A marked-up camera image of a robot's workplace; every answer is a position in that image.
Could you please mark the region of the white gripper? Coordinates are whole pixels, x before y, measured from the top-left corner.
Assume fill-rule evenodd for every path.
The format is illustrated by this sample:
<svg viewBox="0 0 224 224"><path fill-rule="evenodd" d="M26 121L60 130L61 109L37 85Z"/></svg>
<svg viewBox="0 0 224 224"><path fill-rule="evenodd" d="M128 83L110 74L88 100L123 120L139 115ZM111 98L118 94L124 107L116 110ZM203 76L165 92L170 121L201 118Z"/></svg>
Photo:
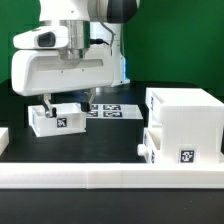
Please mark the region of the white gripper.
<svg viewBox="0 0 224 224"><path fill-rule="evenodd" d="M89 88L112 86L114 80L111 49L107 45L93 45L84 59L62 60L58 50L19 50L12 59L13 90L22 96L44 94L47 118L55 116L50 94L88 89L81 109L89 112L96 95L96 90Z"/></svg>

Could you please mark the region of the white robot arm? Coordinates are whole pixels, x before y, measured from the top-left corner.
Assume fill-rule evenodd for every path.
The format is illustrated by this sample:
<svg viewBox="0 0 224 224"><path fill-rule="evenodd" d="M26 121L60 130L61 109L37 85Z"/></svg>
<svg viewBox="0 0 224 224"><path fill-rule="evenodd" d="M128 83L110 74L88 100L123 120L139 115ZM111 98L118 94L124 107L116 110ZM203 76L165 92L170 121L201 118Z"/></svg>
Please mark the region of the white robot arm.
<svg viewBox="0 0 224 224"><path fill-rule="evenodd" d="M53 93L95 90L122 83L116 32L138 11L140 0L39 0L40 26L13 38L13 90L41 95L54 118Z"/></svg>

